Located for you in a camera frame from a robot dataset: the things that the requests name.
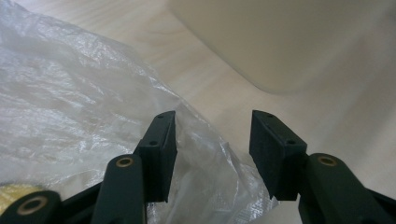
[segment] plastic bag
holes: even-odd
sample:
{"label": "plastic bag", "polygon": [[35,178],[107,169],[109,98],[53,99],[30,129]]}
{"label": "plastic bag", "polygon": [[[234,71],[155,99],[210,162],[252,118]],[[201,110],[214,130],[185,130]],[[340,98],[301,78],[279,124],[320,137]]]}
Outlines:
{"label": "plastic bag", "polygon": [[0,184],[66,199],[100,182],[168,110],[177,112],[177,161],[169,203],[150,204],[149,223],[248,223],[277,204],[257,170],[130,48],[0,2]]}

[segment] yellow object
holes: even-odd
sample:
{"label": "yellow object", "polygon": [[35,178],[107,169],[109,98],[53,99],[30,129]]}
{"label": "yellow object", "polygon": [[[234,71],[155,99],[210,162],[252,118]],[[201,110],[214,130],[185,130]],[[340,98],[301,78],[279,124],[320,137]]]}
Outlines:
{"label": "yellow object", "polygon": [[9,184],[0,187],[0,215],[19,198],[43,190],[38,186],[28,184]]}

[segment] clear plastic bag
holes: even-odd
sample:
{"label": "clear plastic bag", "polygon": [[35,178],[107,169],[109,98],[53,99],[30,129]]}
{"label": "clear plastic bag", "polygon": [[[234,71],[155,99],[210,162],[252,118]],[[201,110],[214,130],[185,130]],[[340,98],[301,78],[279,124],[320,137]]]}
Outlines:
{"label": "clear plastic bag", "polygon": [[130,48],[0,2],[0,184],[66,199],[100,182],[168,110],[177,112],[177,161],[169,203],[150,204],[149,223],[249,223],[277,205],[257,170]]}

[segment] white container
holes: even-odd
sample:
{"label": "white container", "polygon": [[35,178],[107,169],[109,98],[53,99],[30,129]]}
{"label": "white container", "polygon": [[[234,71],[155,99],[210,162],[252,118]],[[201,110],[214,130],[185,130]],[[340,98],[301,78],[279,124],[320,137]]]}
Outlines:
{"label": "white container", "polygon": [[302,88],[381,18],[392,0],[171,0],[174,13],[265,91]]}

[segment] table surface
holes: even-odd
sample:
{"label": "table surface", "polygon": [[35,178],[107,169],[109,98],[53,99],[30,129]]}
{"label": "table surface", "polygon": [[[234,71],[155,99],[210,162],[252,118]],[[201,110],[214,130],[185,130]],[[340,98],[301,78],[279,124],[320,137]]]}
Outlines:
{"label": "table surface", "polygon": [[[396,198],[394,13],[303,90],[272,94],[257,89],[203,44],[165,0],[15,2],[132,46],[166,85],[219,131],[243,162],[253,164],[248,155],[251,111],[263,110],[301,136],[308,154],[332,154],[367,188]],[[301,223],[297,203],[283,203],[255,223],[265,222]]]}

